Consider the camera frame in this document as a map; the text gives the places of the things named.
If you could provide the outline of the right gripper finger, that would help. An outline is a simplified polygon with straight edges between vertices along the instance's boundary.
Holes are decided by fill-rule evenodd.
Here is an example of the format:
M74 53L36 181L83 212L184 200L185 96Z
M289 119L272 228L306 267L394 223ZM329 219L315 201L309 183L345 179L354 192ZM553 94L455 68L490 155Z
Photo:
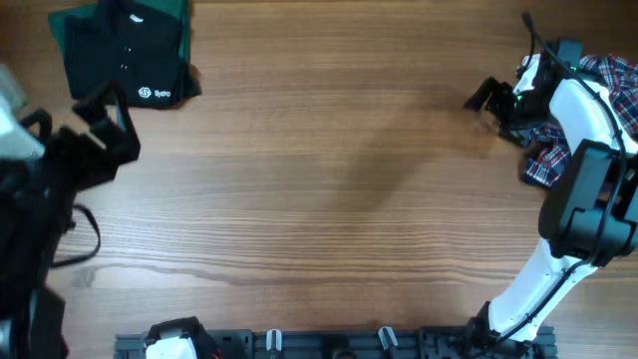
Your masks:
M529 128L500 126L498 135L516 147L527 148L534 141L537 129L538 126Z
M494 77L485 79L473 95L463 104L465 110L479 112L484 109L489 112L501 110L501 83Z

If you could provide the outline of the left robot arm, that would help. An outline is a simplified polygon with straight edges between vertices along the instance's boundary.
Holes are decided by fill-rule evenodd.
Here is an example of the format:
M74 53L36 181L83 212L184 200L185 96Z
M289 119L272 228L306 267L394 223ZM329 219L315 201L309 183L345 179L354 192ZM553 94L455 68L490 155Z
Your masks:
M52 129L40 109L22 120L1 115L1 355L65 358L65 301L46 284L52 269L85 262L93 251L55 258L73 213L93 214L76 203L78 192L113 180L136 161L141 143L123 87L111 82L73 107L89 127L79 134Z

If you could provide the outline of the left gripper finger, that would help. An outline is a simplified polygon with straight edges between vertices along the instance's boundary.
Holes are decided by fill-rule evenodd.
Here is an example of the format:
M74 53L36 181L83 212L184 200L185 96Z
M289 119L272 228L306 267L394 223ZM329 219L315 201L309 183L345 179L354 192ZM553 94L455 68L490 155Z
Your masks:
M117 82L110 82L97 94L80 100L73 111L89 126L89 133L104 145L109 162L125 165L139 158L141 143L124 90Z
M52 136L52 117L44 109L36 110L23 118L19 124L25 130L29 130L33 126L37 125L39 132L37 135L34 135L34 138L43 145L46 145Z

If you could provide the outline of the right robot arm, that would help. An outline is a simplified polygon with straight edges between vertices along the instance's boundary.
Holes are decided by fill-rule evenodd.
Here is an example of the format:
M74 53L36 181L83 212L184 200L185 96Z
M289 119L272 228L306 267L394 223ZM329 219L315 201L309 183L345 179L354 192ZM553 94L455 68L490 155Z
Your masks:
M531 41L515 84L485 79L465 101L528 152L521 180L547 195L530 259L467 326L476 355L539 347L542 321L581 280L637 247L637 67L584 55L579 42Z

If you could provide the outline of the black t-shirt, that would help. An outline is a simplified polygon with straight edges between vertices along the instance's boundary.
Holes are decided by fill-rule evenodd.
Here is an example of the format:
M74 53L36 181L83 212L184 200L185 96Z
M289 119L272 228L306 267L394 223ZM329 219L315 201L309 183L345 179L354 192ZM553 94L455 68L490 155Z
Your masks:
M99 1L64 19L64 66L80 100L115 82L131 107L164 109L200 94L180 55L181 20L138 1Z

